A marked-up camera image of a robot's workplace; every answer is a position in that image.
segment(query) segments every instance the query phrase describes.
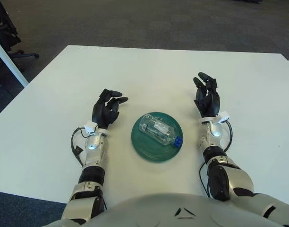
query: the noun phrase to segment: plate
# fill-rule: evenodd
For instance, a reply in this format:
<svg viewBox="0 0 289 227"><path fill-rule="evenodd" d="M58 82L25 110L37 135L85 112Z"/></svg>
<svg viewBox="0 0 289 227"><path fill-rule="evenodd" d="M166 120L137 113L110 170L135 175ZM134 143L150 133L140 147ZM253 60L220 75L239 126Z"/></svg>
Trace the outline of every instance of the plate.
<svg viewBox="0 0 289 227"><path fill-rule="evenodd" d="M167 125L173 127L175 135L183 138L181 127L174 118L167 115L166 113L161 112L152 112L148 114L166 123ZM142 131L140 131L138 126L142 117L143 116L141 116L135 122L131 132L131 140L136 152L141 157L151 162L164 162L176 156L180 151L182 144L179 148L171 144L165 146L156 141L155 139L151 138L150 136L146 135Z"/></svg>

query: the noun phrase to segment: plastic bottle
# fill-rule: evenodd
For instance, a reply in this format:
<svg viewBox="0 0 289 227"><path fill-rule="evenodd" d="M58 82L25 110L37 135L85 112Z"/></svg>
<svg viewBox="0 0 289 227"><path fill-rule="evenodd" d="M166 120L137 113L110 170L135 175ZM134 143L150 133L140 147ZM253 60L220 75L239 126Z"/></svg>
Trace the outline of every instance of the plastic bottle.
<svg viewBox="0 0 289 227"><path fill-rule="evenodd" d="M175 135L173 127L168 126L149 114L145 114L142 117L139 129L163 145L172 144L179 148L182 144L182 138Z"/></svg>

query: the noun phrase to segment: blue bottle cap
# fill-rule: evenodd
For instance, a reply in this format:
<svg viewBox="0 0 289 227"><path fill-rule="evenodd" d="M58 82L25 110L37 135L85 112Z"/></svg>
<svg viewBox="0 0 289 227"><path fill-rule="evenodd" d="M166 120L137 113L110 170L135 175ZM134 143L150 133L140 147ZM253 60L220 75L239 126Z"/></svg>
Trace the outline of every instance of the blue bottle cap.
<svg viewBox="0 0 289 227"><path fill-rule="evenodd" d="M181 144L182 144L182 141L183 141L182 137L177 136L176 139L175 139L175 142L174 142L174 146L179 148L181 146Z"/></svg>

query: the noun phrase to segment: white desk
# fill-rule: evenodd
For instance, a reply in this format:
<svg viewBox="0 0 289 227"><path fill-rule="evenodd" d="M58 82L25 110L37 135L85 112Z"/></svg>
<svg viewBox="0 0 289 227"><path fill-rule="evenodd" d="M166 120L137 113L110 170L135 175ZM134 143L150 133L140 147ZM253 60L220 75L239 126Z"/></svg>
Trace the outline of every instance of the white desk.
<svg viewBox="0 0 289 227"><path fill-rule="evenodd" d="M289 61L282 55L88 46L66 47L0 114L0 192L67 202L81 173L72 131L108 88L129 97L109 128L108 206L155 192L203 195L193 102L200 71L217 78L221 110L231 115L228 155L256 192L289 203ZM134 122L151 111L170 114L184 133L181 151L162 164L143 160L131 144Z"/></svg>
<svg viewBox="0 0 289 227"><path fill-rule="evenodd" d="M0 58L3 60L5 65L9 68L9 70L13 73L13 75L17 78L17 80L26 87L28 85L28 81L25 79L23 74L18 70L16 65L13 63L13 61L10 59L8 54L4 51L4 49L0 45Z"/></svg>

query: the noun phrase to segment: gray carpet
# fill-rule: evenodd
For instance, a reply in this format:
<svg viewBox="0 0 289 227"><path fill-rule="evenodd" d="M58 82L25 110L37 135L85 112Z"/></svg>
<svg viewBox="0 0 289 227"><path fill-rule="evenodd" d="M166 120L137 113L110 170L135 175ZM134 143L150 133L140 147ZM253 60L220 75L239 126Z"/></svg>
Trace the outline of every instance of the gray carpet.
<svg viewBox="0 0 289 227"><path fill-rule="evenodd" d="M264 0L261 4L231 0L2 0L2 3L22 39L13 49L40 55L39 59L16 60L25 69L23 74L28 81L68 44L271 52L282 53L289 60L289 0ZM22 86L5 67L0 70L0 83L1 112ZM63 207L0 194L0 226L39 226L59 218ZM34 217L42 219L32 224Z"/></svg>

